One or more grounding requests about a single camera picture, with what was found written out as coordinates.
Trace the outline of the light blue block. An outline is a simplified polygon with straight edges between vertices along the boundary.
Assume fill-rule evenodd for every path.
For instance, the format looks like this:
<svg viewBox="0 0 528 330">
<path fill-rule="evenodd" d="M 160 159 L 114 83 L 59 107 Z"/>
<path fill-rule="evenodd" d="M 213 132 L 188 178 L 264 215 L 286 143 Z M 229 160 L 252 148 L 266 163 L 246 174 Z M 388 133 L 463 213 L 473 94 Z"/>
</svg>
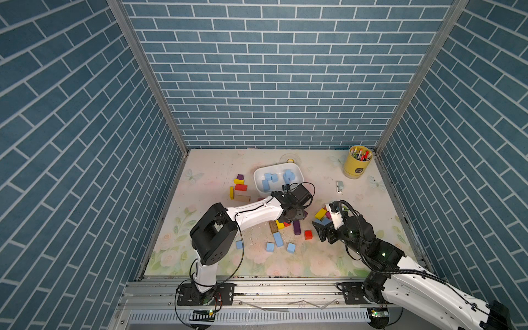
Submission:
<svg viewBox="0 0 528 330">
<path fill-rule="evenodd" d="M 295 178 L 296 178 L 295 173 L 293 173 L 291 170 L 289 169 L 284 170 L 283 180 L 285 184 L 292 184 Z"/>
</svg>

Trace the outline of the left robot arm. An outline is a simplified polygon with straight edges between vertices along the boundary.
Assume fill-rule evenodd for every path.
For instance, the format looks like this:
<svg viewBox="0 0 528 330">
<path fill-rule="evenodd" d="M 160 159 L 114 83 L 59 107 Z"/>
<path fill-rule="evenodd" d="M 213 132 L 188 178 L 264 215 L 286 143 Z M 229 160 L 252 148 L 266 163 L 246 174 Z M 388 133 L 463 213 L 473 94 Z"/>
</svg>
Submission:
<svg viewBox="0 0 528 330">
<path fill-rule="evenodd" d="M 234 275 L 220 281 L 217 268 L 235 239 L 242 238 L 245 229 L 269 221 L 291 223 L 303 220 L 314 195 L 315 192 L 309 191 L 302 182 L 292 188 L 284 186 L 282 191 L 271 192 L 269 196 L 244 206 L 213 204 L 190 231 L 191 246 L 197 259 L 191 264 L 189 282 L 182 282 L 176 290 L 175 304 L 232 304 L 230 295 L 235 285 L 230 280 Z"/>
</svg>

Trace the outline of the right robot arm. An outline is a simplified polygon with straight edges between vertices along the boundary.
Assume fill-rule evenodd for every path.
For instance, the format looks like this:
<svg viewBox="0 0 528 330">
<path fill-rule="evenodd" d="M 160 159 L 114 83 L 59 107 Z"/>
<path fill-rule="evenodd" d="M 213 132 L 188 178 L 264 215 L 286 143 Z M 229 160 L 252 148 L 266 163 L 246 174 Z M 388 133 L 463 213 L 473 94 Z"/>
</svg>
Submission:
<svg viewBox="0 0 528 330">
<path fill-rule="evenodd" d="M 331 217 L 316 226 L 321 241 L 345 245 L 369 274 L 362 284 L 370 303 L 398 305 L 440 329 L 512 329 L 509 309 L 485 302 L 429 272 L 392 243 L 376 236 L 372 225 L 344 200 L 325 206 Z"/>
</svg>

